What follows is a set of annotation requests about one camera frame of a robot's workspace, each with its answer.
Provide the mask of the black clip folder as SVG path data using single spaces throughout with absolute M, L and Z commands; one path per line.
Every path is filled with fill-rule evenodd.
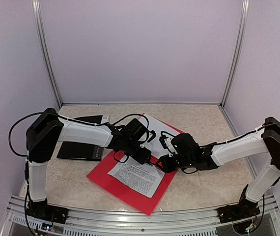
M 101 124 L 110 121 L 109 115 L 96 115 L 75 118 L 80 121 Z M 65 160 L 97 161 L 102 160 L 104 148 L 91 144 L 63 142 L 57 158 Z

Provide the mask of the red plastic folder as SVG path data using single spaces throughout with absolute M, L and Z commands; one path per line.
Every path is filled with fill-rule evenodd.
M 148 129 L 149 120 L 147 117 L 143 116 L 138 118 L 138 120 Z M 122 151 L 115 152 L 111 149 L 111 152 L 87 175 L 87 178 L 98 185 L 102 189 L 106 190 L 110 194 L 119 198 L 121 201 L 132 206 L 138 211 L 151 215 L 161 198 L 164 196 L 166 190 L 168 189 L 170 183 L 176 175 L 176 171 L 164 175 L 162 182 L 160 183 L 157 191 L 152 198 L 148 198 L 135 190 L 124 185 L 120 181 L 116 180 L 114 177 L 108 175 L 108 172 L 118 163 L 125 163 L 128 160 L 133 160 L 133 158 L 128 157 Z M 150 161 L 144 164 L 154 166 L 157 161 L 155 157 L 151 155 Z

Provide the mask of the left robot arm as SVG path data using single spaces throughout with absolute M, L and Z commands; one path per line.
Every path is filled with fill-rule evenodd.
M 145 145 L 156 136 L 148 124 L 133 118 L 126 125 L 118 123 L 90 123 L 59 115 L 55 109 L 47 108 L 38 113 L 38 118 L 27 129 L 27 154 L 29 173 L 29 195 L 31 206 L 40 218 L 48 218 L 52 209 L 44 201 L 46 175 L 58 143 L 73 142 L 99 146 L 123 152 L 140 164 L 151 158 L 151 151 Z

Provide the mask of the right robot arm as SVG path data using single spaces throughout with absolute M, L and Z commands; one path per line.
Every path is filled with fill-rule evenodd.
M 280 122 L 268 117 L 264 123 L 243 135 L 223 142 L 200 146 L 188 133 L 181 133 L 160 142 L 169 151 L 161 156 L 155 166 L 164 173 L 188 168 L 208 171 L 231 161 L 267 153 L 270 161 L 256 178 L 244 188 L 239 203 L 234 207 L 238 218 L 245 218 L 265 192 L 280 179 Z

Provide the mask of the printed sheet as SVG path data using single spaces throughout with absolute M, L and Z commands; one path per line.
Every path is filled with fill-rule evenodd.
M 152 198 L 162 182 L 165 173 L 156 167 L 140 165 L 133 160 L 116 164 L 108 175 L 114 177 L 136 192 Z

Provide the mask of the white paper sheet underneath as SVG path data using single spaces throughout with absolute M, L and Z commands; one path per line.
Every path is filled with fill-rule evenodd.
M 147 142 L 144 145 L 144 147 L 151 151 L 151 155 L 153 157 L 159 159 L 161 156 L 168 154 L 168 150 L 164 149 L 159 141 L 159 138 L 161 137 L 161 131 L 166 131 L 174 136 L 178 135 L 179 133 L 183 133 L 183 131 L 176 129 L 150 116 L 149 114 L 144 113 L 143 115 L 147 117 L 147 119 L 149 120 L 149 126 L 148 126 L 149 131 L 153 130 L 156 133 L 156 137 L 152 141 Z

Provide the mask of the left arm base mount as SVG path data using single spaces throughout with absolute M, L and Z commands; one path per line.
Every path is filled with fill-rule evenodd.
M 47 199 L 40 202 L 29 201 L 26 209 L 28 216 L 50 221 L 51 223 L 65 224 L 69 209 L 48 204 Z

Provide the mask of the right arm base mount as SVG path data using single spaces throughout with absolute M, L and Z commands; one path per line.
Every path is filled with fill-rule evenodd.
M 248 184 L 243 189 L 237 204 L 226 205 L 217 209 L 220 223 L 237 221 L 260 214 L 258 203 L 254 203 L 246 199 L 247 188 Z

